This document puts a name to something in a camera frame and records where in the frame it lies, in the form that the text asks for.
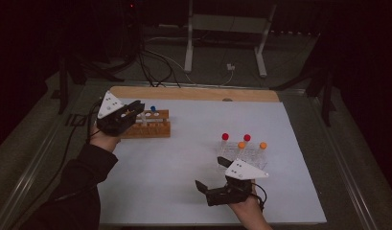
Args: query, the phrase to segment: black sleeve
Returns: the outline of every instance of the black sleeve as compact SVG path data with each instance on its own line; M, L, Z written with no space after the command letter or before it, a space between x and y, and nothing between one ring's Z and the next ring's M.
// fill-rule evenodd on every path
M97 184L106 179L117 161L109 151L84 145L78 158L64 167L49 200L20 229L98 229L101 206Z

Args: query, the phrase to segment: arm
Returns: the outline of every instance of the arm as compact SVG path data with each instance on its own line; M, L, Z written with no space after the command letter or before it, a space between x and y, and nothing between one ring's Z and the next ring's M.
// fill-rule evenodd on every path
M258 199L250 195L246 201L229 204L237 218L248 230L272 230L266 222L258 204Z
M77 159L67 163L48 201L21 229L98 229L101 206L97 184L106 179L118 161L111 152L119 141L117 137L96 133Z

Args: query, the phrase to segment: test tube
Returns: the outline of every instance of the test tube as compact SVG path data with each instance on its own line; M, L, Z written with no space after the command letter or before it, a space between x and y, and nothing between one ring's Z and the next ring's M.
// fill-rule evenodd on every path
M238 149L237 149L236 158L240 158L241 155L243 154L244 150L245 150L245 143L244 142L239 142L238 143Z
M229 139L228 133L222 133L221 138L222 138L222 140L221 140L220 150L223 151L223 150L225 150L226 143L228 142L228 139Z
M146 121L145 112L141 113L141 119L142 119L142 126L146 127L148 125L148 122Z
M154 105L152 105L150 107L150 111L151 111L151 113L153 114L154 117L159 116L159 112L156 110L156 107ZM161 123L161 122L163 122L163 119L154 119L154 121L156 123Z
M261 142L259 145L259 148L256 150L255 154L255 159L259 162L259 165L261 165L261 169L266 165L266 159L265 159L265 150L267 148L267 143L266 142Z
M245 147L247 146L247 143L250 141L250 135L249 134L245 134L243 136L243 142L245 143Z

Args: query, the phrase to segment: white paper sheet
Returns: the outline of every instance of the white paper sheet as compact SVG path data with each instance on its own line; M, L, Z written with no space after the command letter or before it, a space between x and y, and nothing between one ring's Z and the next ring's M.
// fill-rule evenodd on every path
M133 100L122 99L129 104ZM132 225L239 224L226 205L209 207L195 184L222 187L216 148L248 133L267 142L265 171L257 183L267 193L270 223L318 223L326 218L282 103L143 99L146 109L169 109L171 138L126 139L115 149L119 162L99 185L101 223ZM257 188L258 195L264 194Z

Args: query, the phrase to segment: red cap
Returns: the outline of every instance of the red cap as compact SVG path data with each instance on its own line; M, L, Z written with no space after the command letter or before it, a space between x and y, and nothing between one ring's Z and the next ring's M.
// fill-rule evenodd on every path
M222 133L222 140L227 141L229 139L228 133Z
M243 136L243 140L244 140L244 141L250 141L250 135L249 135L249 134L245 134L245 135Z

